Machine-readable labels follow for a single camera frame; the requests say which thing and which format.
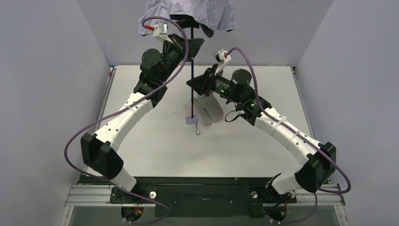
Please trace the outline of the pink umbrella case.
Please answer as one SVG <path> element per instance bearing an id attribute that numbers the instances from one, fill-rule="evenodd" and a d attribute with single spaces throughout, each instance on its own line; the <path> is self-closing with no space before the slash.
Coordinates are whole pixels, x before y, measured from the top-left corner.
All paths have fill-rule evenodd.
<path id="1" fill-rule="evenodd" d="M 213 94 L 207 97 L 194 97 L 193 107 L 199 122 L 204 126 L 221 121 L 224 115 L 221 105 Z"/>

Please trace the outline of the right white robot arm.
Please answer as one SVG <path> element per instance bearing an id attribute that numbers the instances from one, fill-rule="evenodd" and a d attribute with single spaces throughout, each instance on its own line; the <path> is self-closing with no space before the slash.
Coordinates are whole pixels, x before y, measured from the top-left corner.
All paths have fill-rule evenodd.
<path id="1" fill-rule="evenodd" d="M 245 69 L 235 70 L 228 80 L 212 67 L 186 84 L 201 96 L 216 93 L 227 103 L 234 103 L 240 117 L 277 140 L 299 162 L 299 170 L 279 173 L 266 188 L 280 195 L 297 189 L 315 193 L 335 171 L 331 161 L 335 161 L 336 148 L 330 142 L 322 144 L 294 127 L 269 102 L 256 96 L 251 80 L 251 73 Z"/>

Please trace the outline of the lavender folding umbrella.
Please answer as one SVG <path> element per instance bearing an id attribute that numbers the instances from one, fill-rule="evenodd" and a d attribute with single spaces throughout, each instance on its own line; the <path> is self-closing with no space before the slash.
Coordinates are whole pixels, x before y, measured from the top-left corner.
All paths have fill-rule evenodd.
<path id="1" fill-rule="evenodd" d="M 231 32 L 238 27 L 232 0 L 149 0 L 139 24 L 152 16 L 169 18 L 181 28 L 190 28 L 191 37 L 195 28 L 200 28 L 211 38 L 215 30 Z M 193 99 L 198 96 L 195 91 L 192 92 L 192 115 L 186 121 L 188 125 L 195 126 L 196 135 L 200 135 L 200 122 L 194 111 Z"/>

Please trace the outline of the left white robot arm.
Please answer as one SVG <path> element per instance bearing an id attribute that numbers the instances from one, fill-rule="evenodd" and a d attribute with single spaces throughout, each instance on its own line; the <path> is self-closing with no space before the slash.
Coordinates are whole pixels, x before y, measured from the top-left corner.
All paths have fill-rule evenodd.
<path id="1" fill-rule="evenodd" d="M 184 60 L 185 53 L 188 53 L 188 60 L 192 61 L 204 43 L 202 38 L 188 39 L 185 43 L 184 38 L 176 34 L 169 35 L 169 38 L 172 41 L 163 42 L 162 52 L 151 48 L 143 53 L 139 81 L 121 107 L 121 114 L 92 135 L 85 133 L 80 139 L 83 162 L 129 192 L 137 180 L 123 167 L 124 161 L 117 154 L 120 144 L 140 119 L 163 98 L 167 87 L 161 85 Z"/>

